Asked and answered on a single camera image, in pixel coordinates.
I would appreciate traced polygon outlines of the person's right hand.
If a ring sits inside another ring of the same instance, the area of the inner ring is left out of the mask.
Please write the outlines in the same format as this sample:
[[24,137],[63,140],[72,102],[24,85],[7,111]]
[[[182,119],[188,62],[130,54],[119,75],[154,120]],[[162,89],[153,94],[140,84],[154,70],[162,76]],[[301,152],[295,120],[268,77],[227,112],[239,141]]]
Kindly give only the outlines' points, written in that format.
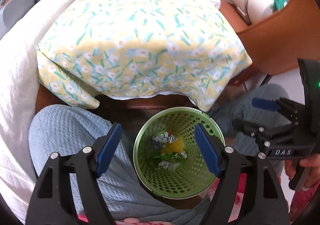
[[[304,183],[304,188],[312,188],[315,184],[319,182],[320,178],[320,156],[319,153],[314,153],[308,158],[301,159],[299,165],[304,168],[311,168],[309,175]],[[285,173],[292,179],[296,173],[296,166],[293,160],[285,161]]]

